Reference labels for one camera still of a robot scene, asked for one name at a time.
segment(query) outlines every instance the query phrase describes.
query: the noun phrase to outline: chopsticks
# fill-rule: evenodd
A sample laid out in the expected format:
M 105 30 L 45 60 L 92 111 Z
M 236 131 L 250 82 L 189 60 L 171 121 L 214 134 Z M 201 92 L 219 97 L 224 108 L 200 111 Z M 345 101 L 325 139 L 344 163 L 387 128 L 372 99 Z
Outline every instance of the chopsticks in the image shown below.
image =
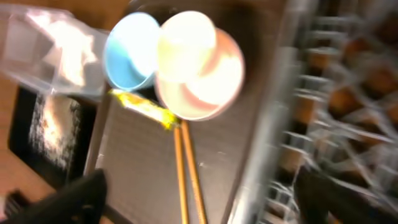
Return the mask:
M 177 161 L 177 174 L 178 174 L 178 188 L 180 192 L 180 206 L 181 206 L 181 219 L 183 224 L 189 223 L 188 217 L 188 205 L 187 205 L 187 191 L 185 187 L 185 171 L 183 164 L 183 152 L 182 152 L 182 139 L 185 148 L 185 154 L 188 161 L 188 170 L 193 187 L 193 194 L 195 198 L 195 204 L 199 217 L 200 224 L 207 224 L 205 205 L 203 204 L 203 197 L 201 195 L 200 183 L 198 178 L 198 172 L 196 168 L 195 156 L 193 154 L 192 142 L 190 139 L 189 127 L 186 121 L 182 121 L 180 127 L 174 128 L 174 141 L 175 141 L 175 158 Z

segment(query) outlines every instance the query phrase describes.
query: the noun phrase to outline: dishwasher rack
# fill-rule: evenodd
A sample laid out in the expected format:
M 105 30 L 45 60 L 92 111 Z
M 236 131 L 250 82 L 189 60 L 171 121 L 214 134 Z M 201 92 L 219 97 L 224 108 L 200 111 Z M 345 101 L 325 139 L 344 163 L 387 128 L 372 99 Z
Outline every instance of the dishwasher rack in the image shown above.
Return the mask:
M 301 166 L 398 212 L 398 34 L 388 34 L 398 1 L 307 6 L 294 41 L 296 110 L 259 223 L 299 222 L 293 185 Z

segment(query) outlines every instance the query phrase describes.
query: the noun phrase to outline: pink bowl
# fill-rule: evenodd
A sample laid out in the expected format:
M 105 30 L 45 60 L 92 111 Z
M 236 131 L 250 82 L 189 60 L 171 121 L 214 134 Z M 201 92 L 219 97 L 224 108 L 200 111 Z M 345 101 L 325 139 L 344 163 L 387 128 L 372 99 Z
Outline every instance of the pink bowl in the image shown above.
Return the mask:
M 159 72 L 155 89 L 161 103 L 177 116 L 191 121 L 214 118 L 232 105 L 244 80 L 244 59 L 234 39 L 216 30 L 217 47 L 204 72 L 189 83 L 168 82 Z

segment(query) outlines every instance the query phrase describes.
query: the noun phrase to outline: clear plastic container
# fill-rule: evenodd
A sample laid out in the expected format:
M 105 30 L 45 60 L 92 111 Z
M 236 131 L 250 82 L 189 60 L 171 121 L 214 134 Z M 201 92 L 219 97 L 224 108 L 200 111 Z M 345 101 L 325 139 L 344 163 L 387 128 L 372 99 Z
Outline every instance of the clear plastic container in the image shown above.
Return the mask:
M 0 72 L 40 93 L 100 96 L 106 38 L 68 11 L 0 4 Z

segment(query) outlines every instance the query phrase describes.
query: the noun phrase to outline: metal tray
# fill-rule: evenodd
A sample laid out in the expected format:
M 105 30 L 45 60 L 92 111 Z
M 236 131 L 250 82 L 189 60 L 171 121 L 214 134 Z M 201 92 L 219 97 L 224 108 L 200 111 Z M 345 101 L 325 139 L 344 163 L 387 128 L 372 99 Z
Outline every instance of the metal tray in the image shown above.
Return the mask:
M 289 65 L 295 50 L 279 48 L 291 41 L 279 39 L 279 34 L 296 24 L 292 16 L 283 19 L 282 26 L 287 8 L 301 9 L 290 5 L 285 1 L 139 0 L 127 8 L 126 14 L 148 12 L 160 23 L 180 11 L 204 12 L 243 51 L 246 82 L 234 105 L 215 119 L 190 123 L 209 223 L 252 223 L 264 206 L 262 195 L 279 155 L 274 146 L 287 123 L 297 77 L 290 75 Z M 109 96 L 99 106 L 85 172 L 95 167 L 108 175 L 108 205 L 129 222 L 179 223 L 172 133 L 122 109 Z M 191 223 L 198 223 L 191 192 L 188 205 Z

